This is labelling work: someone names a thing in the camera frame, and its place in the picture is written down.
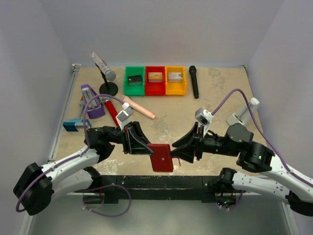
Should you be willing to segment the red leather card holder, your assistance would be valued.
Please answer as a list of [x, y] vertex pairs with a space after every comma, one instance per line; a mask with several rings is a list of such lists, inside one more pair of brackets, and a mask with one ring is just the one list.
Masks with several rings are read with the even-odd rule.
[[150, 155], [150, 161], [153, 172], [170, 173], [174, 171], [173, 159], [180, 159], [177, 156], [170, 155], [171, 148], [166, 143], [149, 143], [148, 146], [153, 150], [153, 155]]

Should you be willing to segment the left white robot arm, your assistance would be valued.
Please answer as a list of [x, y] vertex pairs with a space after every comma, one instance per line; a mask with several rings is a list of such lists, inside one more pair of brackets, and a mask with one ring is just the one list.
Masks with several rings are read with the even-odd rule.
[[32, 163], [26, 167], [13, 189], [18, 199], [17, 212], [26, 211], [29, 215], [36, 215], [60, 196], [98, 189], [102, 177], [93, 166], [106, 160], [116, 144], [123, 146], [125, 154], [154, 154], [137, 121], [123, 128], [90, 128], [84, 143], [81, 150], [59, 161], [42, 166]]

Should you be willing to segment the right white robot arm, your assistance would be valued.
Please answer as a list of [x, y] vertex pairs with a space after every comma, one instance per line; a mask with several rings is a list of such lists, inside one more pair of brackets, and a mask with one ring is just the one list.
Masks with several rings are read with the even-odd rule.
[[312, 216], [313, 186], [308, 177], [307, 184], [294, 176], [295, 170], [283, 166], [282, 160], [271, 149], [253, 141], [254, 134], [240, 124], [228, 127], [223, 137], [213, 131], [204, 133], [204, 128], [195, 123], [193, 128], [173, 143], [170, 154], [186, 162], [200, 160], [203, 153], [237, 157], [236, 164], [263, 178], [224, 167], [219, 176], [208, 183], [215, 193], [251, 191], [271, 196], [287, 205], [294, 212]]

